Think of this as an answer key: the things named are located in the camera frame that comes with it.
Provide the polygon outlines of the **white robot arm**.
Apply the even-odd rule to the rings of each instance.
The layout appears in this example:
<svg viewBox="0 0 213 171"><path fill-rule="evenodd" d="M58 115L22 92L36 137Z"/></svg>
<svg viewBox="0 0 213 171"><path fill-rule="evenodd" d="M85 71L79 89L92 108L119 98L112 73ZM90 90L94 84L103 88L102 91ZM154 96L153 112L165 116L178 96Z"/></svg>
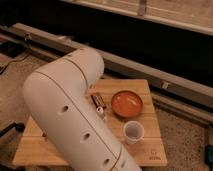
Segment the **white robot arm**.
<svg viewBox="0 0 213 171"><path fill-rule="evenodd" d="M85 98L103 72L103 58L96 50L75 50L28 76L25 102L75 171L141 171Z"/></svg>

